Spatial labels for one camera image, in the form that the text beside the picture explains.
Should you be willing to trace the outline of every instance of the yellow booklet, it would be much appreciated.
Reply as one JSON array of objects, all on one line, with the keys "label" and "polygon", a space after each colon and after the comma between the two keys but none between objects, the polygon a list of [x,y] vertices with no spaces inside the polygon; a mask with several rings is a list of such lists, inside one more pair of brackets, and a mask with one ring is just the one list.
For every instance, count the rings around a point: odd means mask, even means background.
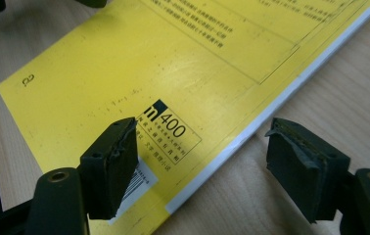
[{"label": "yellow booklet", "polygon": [[117,0],[0,84],[41,169],[136,117],[140,164],[92,234],[148,234],[370,18],[370,0]]}]

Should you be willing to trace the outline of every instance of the barcode label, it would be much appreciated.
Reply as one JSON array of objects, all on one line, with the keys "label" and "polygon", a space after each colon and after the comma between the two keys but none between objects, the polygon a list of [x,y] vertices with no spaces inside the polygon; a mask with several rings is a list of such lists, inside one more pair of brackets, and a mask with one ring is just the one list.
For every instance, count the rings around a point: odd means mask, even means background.
[{"label": "barcode label", "polygon": [[124,193],[120,208],[118,208],[116,216],[109,220],[109,224],[115,223],[116,220],[148,192],[156,182],[158,182],[157,177],[139,157],[139,165],[137,165],[129,186]]}]

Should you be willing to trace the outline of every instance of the yellow cover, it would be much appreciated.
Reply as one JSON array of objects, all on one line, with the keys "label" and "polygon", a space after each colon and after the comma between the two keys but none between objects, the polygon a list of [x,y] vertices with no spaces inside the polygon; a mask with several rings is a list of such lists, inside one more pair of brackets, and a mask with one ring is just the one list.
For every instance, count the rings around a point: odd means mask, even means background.
[{"label": "yellow cover", "polygon": [[148,234],[369,18],[370,0],[116,0],[0,93],[44,172],[137,117],[132,187],[90,229]]}]

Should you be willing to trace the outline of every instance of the wooden surface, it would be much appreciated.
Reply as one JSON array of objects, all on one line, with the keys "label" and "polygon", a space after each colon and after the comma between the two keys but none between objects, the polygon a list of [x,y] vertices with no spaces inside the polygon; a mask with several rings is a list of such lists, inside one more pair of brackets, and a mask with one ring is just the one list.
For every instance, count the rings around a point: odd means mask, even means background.
[{"label": "wooden surface", "polygon": [[[11,0],[0,13],[0,82],[96,10],[70,0]],[[276,117],[309,128],[370,167],[370,22]],[[310,225],[265,168],[269,122],[157,234],[339,234],[335,221]],[[8,209],[32,197],[41,171],[0,97],[0,192]]]}]

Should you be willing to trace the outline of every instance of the wooden table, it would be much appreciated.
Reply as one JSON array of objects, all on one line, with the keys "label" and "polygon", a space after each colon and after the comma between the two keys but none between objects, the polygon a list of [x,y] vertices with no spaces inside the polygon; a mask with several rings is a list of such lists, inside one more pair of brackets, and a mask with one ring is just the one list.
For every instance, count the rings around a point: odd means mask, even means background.
[{"label": "wooden table", "polygon": [[[70,0],[11,0],[0,13],[0,82],[96,10]],[[306,126],[370,167],[370,22],[276,117]],[[310,225],[265,168],[269,123],[233,156],[157,234],[338,234],[336,221]],[[41,171],[0,97],[3,209],[32,197]]]}]

